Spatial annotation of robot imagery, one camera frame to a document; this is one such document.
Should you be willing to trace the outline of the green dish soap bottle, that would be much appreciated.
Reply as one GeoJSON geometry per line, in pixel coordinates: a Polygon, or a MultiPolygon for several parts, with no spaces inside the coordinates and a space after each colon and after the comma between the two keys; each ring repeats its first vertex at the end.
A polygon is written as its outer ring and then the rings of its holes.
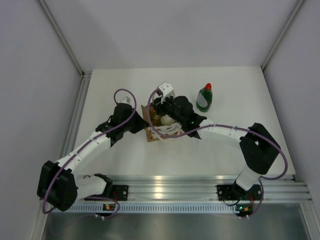
{"type": "Polygon", "coordinates": [[[198,92],[196,107],[203,113],[209,111],[213,101],[213,92],[211,83],[207,83],[198,92]]]}

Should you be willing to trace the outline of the yellow dish soap bottle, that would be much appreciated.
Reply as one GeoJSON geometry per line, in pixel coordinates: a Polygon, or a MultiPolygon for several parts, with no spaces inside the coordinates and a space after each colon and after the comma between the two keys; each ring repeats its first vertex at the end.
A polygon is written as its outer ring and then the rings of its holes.
{"type": "Polygon", "coordinates": [[[150,115],[151,123],[155,127],[162,126],[161,117],[156,113],[156,110],[151,105],[149,108],[149,115],[150,115]]]}

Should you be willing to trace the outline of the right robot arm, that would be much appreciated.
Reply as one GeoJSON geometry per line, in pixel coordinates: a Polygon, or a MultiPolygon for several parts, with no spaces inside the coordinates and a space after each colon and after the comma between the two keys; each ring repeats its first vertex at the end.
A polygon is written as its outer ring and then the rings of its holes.
{"type": "Polygon", "coordinates": [[[195,113],[187,97],[157,94],[151,95],[148,105],[163,117],[169,116],[182,128],[182,135],[199,140],[215,140],[238,147],[245,160],[245,167],[229,189],[237,199],[244,199],[251,193],[253,185],[263,178],[276,158],[285,154],[280,145],[260,123],[248,128],[215,123],[205,116],[195,113]]]}

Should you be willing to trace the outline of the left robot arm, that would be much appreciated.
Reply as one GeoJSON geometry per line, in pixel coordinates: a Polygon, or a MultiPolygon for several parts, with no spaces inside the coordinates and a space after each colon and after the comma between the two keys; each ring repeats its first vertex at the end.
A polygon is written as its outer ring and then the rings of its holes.
{"type": "Polygon", "coordinates": [[[148,125],[131,105],[117,104],[113,115],[98,125],[84,143],[56,162],[47,161],[42,166],[37,196],[62,212],[81,199],[114,199],[113,181],[109,177],[101,173],[84,177],[83,171],[126,132],[136,134],[148,125]]]}

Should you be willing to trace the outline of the watermelon print canvas bag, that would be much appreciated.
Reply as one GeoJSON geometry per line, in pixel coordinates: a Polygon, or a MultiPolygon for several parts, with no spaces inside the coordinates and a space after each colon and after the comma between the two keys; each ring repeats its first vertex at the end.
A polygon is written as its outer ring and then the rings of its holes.
{"type": "Polygon", "coordinates": [[[146,139],[148,142],[160,140],[162,142],[169,143],[171,141],[174,141],[175,138],[170,138],[168,136],[177,136],[183,133],[181,125],[177,122],[173,123],[172,125],[154,126],[154,128],[157,132],[155,132],[153,128],[150,126],[144,128],[146,133],[146,139]]]}

